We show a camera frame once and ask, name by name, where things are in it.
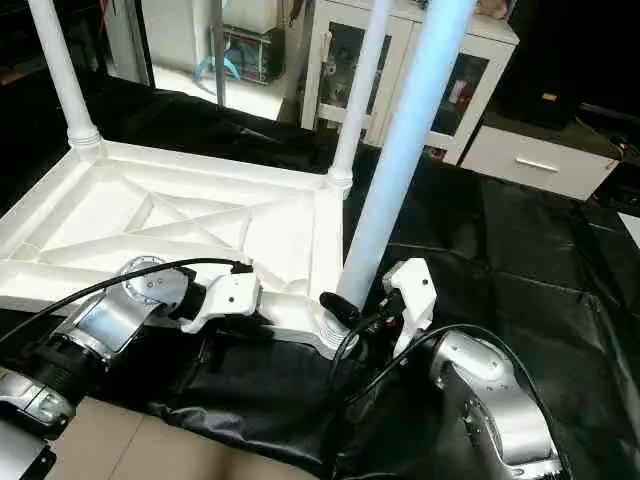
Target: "light blue tube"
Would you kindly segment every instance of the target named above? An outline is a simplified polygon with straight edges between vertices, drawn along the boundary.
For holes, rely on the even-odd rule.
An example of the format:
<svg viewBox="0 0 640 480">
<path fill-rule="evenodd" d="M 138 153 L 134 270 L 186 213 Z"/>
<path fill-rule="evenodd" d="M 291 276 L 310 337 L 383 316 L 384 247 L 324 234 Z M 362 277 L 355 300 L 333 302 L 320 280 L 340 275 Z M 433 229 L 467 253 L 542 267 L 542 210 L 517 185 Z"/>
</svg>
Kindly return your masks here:
<svg viewBox="0 0 640 480">
<path fill-rule="evenodd" d="M 337 293 L 362 307 L 440 106 L 476 0 L 431 0 Z"/>
</svg>

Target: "white cabinet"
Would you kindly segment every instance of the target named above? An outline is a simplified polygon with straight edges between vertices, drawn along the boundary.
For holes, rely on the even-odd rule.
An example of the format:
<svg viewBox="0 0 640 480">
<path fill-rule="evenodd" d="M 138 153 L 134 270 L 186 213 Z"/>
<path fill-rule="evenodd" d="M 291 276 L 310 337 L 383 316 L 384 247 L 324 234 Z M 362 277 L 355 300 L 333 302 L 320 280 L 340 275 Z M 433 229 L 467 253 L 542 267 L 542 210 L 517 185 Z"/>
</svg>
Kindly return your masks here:
<svg viewBox="0 0 640 480">
<path fill-rule="evenodd" d="M 586 200 L 618 162 L 564 145 L 482 127 L 462 166 L 485 175 Z"/>
<path fill-rule="evenodd" d="M 351 90 L 370 0 L 317 0 L 301 124 L 339 128 Z M 382 145 L 400 98 L 404 76 L 416 53 L 428 11 L 412 0 L 395 0 L 364 121 L 363 140 Z M 432 132 L 425 145 L 457 163 L 495 89 L 518 38 L 502 21 L 474 16 Z"/>
</svg>

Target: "white drawer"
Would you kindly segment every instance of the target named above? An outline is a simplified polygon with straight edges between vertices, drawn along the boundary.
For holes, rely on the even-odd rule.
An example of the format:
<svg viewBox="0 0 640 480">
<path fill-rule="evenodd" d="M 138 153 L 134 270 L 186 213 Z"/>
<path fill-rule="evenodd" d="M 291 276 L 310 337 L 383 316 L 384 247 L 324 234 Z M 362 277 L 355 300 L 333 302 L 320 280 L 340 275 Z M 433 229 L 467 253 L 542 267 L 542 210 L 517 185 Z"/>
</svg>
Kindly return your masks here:
<svg viewBox="0 0 640 480">
<path fill-rule="evenodd" d="M 504 130 L 482 127 L 462 166 L 586 200 L 617 161 Z"/>
</svg>

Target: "black fabric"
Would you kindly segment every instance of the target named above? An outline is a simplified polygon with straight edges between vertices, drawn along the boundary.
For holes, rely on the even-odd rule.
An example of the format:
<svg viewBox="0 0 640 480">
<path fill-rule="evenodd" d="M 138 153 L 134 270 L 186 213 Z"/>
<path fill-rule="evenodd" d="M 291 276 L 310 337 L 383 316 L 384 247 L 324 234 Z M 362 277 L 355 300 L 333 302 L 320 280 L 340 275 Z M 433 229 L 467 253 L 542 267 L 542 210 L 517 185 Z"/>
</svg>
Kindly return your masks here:
<svg viewBox="0 0 640 480">
<path fill-rule="evenodd" d="M 111 140 L 309 172 L 325 171 L 335 148 L 334 139 L 182 94 L 96 77 L 82 84 Z M 0 120 L 4 152 L 22 152 L 4 162 L 4 211 L 65 146 L 46 75 L 0 89 L 0 104 L 11 112 Z M 377 155 L 359 150 L 345 248 Z M 640 251 L 613 210 L 423 161 L 380 272 L 411 256 L 429 264 L 436 326 L 476 323 L 521 356 L 576 479 L 640 478 Z M 381 298 L 378 282 L 368 309 Z M 2 315 L 0 330 L 25 318 Z M 9 363 L 46 326 L 6 346 Z M 338 414 L 326 393 L 329 362 L 310 347 L 149 328 L 94 394 L 322 478 L 486 478 L 459 422 L 444 428 L 427 367 L 418 354 Z M 351 361 L 341 369 L 342 381 L 367 375 Z"/>
</svg>

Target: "floor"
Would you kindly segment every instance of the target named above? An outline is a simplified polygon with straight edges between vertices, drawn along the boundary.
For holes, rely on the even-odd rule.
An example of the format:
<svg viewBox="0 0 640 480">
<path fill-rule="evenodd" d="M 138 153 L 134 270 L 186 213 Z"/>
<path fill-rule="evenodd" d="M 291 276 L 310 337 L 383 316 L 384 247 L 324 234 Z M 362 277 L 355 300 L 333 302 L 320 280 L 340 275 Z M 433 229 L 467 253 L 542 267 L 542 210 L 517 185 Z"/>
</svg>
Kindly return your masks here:
<svg viewBox="0 0 640 480">
<path fill-rule="evenodd" d="M 203 78 L 202 84 L 205 88 L 196 85 L 191 74 L 160 65 L 153 66 L 153 75 L 157 88 L 184 92 L 188 95 L 217 103 L 215 94 L 216 81 L 212 74 Z M 226 106 L 258 117 L 276 120 L 280 112 L 286 86 L 286 75 L 283 75 L 270 85 L 258 85 L 227 77 Z"/>
<path fill-rule="evenodd" d="M 306 472 L 226 447 L 161 420 L 91 398 L 53 445 L 47 480 L 314 480 Z"/>
</svg>

